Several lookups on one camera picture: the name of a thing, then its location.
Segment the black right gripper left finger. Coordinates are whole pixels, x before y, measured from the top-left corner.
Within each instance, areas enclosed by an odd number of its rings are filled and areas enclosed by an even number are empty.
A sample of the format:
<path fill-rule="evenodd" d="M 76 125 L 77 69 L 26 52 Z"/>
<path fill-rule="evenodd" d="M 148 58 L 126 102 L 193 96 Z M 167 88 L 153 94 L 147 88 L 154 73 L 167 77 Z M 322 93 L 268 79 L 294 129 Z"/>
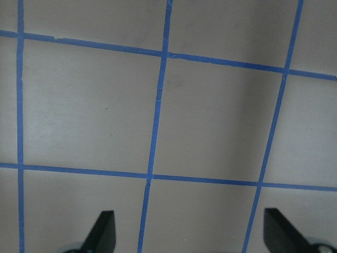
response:
<path fill-rule="evenodd" d="M 116 247 L 114 211 L 102 211 L 80 248 L 80 252 L 113 253 Z"/>

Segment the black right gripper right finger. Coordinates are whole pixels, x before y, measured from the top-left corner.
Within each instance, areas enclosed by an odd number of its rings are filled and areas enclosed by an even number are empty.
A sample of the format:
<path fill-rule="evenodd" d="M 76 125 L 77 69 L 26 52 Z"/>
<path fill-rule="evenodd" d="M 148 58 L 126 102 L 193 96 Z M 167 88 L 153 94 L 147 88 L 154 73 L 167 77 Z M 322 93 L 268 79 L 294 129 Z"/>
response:
<path fill-rule="evenodd" d="M 312 252 L 309 242 L 277 208 L 265 208 L 263 219 L 263 241 L 269 252 Z"/>

